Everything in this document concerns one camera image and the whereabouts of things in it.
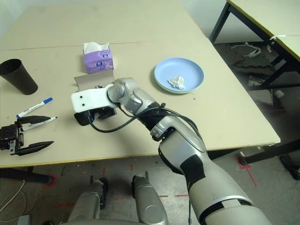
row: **purple tissue box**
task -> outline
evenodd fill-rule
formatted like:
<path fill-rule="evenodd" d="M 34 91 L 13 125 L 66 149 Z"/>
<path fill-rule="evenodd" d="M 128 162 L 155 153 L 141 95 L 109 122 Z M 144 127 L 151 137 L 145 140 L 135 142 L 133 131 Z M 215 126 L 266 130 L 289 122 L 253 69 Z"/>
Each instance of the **purple tissue box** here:
<path fill-rule="evenodd" d="M 91 52 L 84 55 L 84 64 L 88 74 L 113 69 L 113 56 L 110 49 Z"/>

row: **white wall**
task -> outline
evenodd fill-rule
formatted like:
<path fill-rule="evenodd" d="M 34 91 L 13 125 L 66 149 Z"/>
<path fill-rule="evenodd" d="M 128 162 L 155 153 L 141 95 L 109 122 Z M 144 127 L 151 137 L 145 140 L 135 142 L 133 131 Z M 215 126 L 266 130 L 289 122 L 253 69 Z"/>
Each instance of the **white wall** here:
<path fill-rule="evenodd" d="M 209 37 L 213 30 L 226 0 L 181 0 L 193 20 Z M 224 24 L 217 43 L 260 41 L 261 39 L 238 18 L 230 14 Z"/>
<path fill-rule="evenodd" d="M 0 38 L 11 28 L 27 6 L 27 1 L 0 0 Z"/>
<path fill-rule="evenodd" d="M 0 38 L 10 29 L 27 6 L 45 5 L 67 0 L 0 0 Z M 193 20 L 209 37 L 226 0 L 181 0 Z M 233 15 L 229 15 L 217 43 L 259 41 L 260 38 Z"/>

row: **black cup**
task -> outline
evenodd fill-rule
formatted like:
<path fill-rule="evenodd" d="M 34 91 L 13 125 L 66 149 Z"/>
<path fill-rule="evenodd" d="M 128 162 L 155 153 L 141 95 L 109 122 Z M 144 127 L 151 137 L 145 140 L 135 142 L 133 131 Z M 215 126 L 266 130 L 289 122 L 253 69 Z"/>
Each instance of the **black cup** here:
<path fill-rule="evenodd" d="M 1 63 L 0 76 L 10 82 L 24 95 L 31 95 L 38 89 L 38 85 L 27 73 L 21 60 L 11 59 Z"/>

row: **blue marker cap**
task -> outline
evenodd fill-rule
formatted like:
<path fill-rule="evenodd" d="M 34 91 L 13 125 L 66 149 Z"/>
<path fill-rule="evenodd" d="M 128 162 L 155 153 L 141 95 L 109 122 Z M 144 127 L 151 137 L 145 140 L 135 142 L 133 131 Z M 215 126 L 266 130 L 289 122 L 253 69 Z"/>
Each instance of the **blue marker cap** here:
<path fill-rule="evenodd" d="M 48 99 L 46 99 L 46 100 L 44 100 L 43 102 L 45 103 L 45 104 L 47 104 L 48 102 L 51 102 L 53 100 L 53 98 L 48 98 Z"/>

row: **pen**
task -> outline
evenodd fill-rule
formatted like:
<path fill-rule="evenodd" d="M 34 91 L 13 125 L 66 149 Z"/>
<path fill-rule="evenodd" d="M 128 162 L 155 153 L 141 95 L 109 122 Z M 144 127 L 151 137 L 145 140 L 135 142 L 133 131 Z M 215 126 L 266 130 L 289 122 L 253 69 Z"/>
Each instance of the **pen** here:
<path fill-rule="evenodd" d="M 48 98 L 48 99 L 46 99 L 46 100 L 44 100 L 44 101 L 42 101 L 42 102 L 40 102 L 40 103 L 34 105 L 33 107 L 30 107 L 29 109 L 26 109 L 25 111 L 23 111 L 23 112 L 17 114 L 17 118 L 20 118 L 20 117 L 22 117 L 22 116 L 27 115 L 28 113 L 30 113 L 30 112 L 32 112 L 32 111 L 38 109 L 39 107 L 41 107 L 41 106 L 47 104 L 48 102 L 52 101 L 52 99 L 53 99 L 53 98 L 50 97 L 50 98 Z"/>
<path fill-rule="evenodd" d="M 43 124 L 46 124 L 46 123 L 49 123 L 55 119 L 57 119 L 58 117 L 50 117 L 50 119 L 48 120 L 45 120 L 43 122 L 40 122 L 40 123 L 34 123 L 34 124 L 23 124 L 22 125 L 22 128 L 21 128 L 21 131 L 25 131 L 25 130 L 30 130 L 30 129 L 33 129 L 33 128 L 36 128 L 38 126 L 41 126 Z"/>

